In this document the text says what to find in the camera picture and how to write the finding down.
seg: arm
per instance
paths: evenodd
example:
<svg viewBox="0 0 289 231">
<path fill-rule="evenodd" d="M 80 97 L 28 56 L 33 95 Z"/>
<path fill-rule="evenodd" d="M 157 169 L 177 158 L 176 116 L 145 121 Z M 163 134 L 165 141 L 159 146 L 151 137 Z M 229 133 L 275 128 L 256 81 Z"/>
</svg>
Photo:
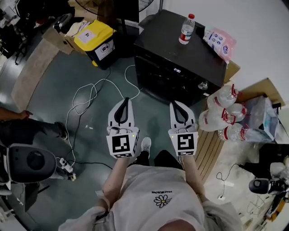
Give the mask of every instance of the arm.
<svg viewBox="0 0 289 231">
<path fill-rule="evenodd" d="M 0 120 L 23 120 L 31 115 L 29 111 L 22 111 L 21 113 L 16 113 L 5 108 L 0 107 Z"/>
<path fill-rule="evenodd" d="M 129 161 L 129 158 L 118 159 L 112 172 L 104 183 L 103 194 L 104 197 L 108 199 L 110 207 L 112 207 L 112 205 L 118 199 Z M 99 206 L 105 208 L 106 210 L 108 209 L 107 204 L 103 199 L 99 201 Z"/>
<path fill-rule="evenodd" d="M 186 182 L 190 187 L 199 195 L 201 202 L 207 200 L 205 197 L 205 188 L 198 172 L 194 156 L 187 156 L 183 158 L 185 172 L 186 172 Z"/>
</svg>

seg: hand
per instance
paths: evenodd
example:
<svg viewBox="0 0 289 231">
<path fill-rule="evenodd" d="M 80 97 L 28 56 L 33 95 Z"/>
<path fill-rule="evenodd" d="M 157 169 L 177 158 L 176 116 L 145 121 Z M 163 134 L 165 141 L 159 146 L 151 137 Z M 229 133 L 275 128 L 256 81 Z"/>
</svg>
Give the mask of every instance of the hand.
<svg viewBox="0 0 289 231">
<path fill-rule="evenodd" d="M 31 113 L 29 111 L 22 111 L 21 113 L 19 113 L 19 119 L 21 119 L 21 120 L 28 119 L 30 117 L 30 115 L 33 115 L 33 113 Z"/>
</svg>

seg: shoe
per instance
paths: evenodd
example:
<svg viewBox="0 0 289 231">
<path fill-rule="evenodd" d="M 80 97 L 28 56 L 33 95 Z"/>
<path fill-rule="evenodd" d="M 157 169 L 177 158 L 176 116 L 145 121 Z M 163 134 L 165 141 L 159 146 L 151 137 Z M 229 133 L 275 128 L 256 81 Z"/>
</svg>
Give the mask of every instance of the shoe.
<svg viewBox="0 0 289 231">
<path fill-rule="evenodd" d="M 55 122 L 54 124 L 61 130 L 61 134 L 62 134 L 61 138 L 62 139 L 68 139 L 68 134 L 67 134 L 67 131 L 66 131 L 64 124 L 61 122 Z"/>
<path fill-rule="evenodd" d="M 150 146 L 152 146 L 152 140 L 150 137 L 144 137 L 143 141 L 141 142 L 141 151 L 146 151 L 149 153 Z"/>
</svg>

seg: concrete floor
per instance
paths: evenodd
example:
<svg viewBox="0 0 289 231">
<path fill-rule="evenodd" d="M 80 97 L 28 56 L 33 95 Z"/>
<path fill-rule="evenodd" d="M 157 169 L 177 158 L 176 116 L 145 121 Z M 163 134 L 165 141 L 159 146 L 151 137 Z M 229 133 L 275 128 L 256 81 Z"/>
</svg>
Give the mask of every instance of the concrete floor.
<svg viewBox="0 0 289 231">
<path fill-rule="evenodd" d="M 8 109 L 16 110 L 10 93 L 21 71 L 21 65 L 13 65 L 13 58 L 7 60 L 6 66 L 0 75 L 1 103 Z M 125 81 L 124 71 L 127 66 L 133 65 L 133 58 L 119 59 L 111 66 L 109 80 L 113 81 L 120 89 L 124 97 L 133 97 L 137 90 Z M 77 52 L 66 55 L 59 52 L 39 82 L 28 110 L 33 113 L 32 118 L 45 122 L 65 123 L 68 110 L 72 107 L 72 99 L 76 90 L 88 83 L 96 83 L 105 78 L 109 69 L 101 70 L 91 64 L 90 59 Z M 135 68 L 127 71 L 127 78 L 137 84 Z M 89 97 L 90 89 L 79 93 L 76 102 L 85 102 Z M 121 100 L 117 89 L 106 82 L 92 106 L 81 117 L 77 138 L 75 142 L 76 161 L 79 162 L 103 162 L 113 166 L 115 159 L 109 155 L 106 141 L 107 117 L 109 111 Z M 153 98 L 143 94 L 132 100 L 135 115 L 135 124 L 140 129 L 140 141 L 145 136 L 152 139 L 151 161 L 163 149 L 174 154 L 173 146 L 168 136 L 170 129 L 169 106 L 164 105 Z M 197 114 L 200 113 L 200 105 L 195 106 Z M 69 116 L 68 129 L 71 141 L 75 138 L 79 116 L 72 111 Z M 56 157 L 65 157 L 70 151 L 67 141 L 61 139 L 44 138 L 37 143 L 52 151 Z M 73 160 L 71 153 L 67 160 Z M 56 231 L 58 226 L 68 218 L 76 218 L 97 202 L 95 191 L 100 190 L 110 173 L 110 169 L 101 164 L 74 165 L 77 181 L 46 180 L 42 187 L 50 185 L 50 188 L 38 195 L 37 202 L 28 213 L 23 212 L 16 198 L 9 197 L 9 203 L 15 209 L 16 214 L 30 230 Z M 22 192 L 20 184 L 12 185 L 15 196 Z"/>
</svg>

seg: plastic bag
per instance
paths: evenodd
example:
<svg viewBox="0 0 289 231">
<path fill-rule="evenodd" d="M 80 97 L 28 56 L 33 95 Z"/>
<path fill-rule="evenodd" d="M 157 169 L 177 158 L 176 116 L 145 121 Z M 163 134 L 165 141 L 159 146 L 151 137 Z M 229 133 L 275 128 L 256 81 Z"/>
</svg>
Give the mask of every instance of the plastic bag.
<svg viewBox="0 0 289 231">
<path fill-rule="evenodd" d="M 232 56 L 232 51 L 237 41 L 233 39 L 225 31 L 218 28 L 205 27 L 205 34 L 203 37 L 210 47 L 227 63 Z"/>
</svg>

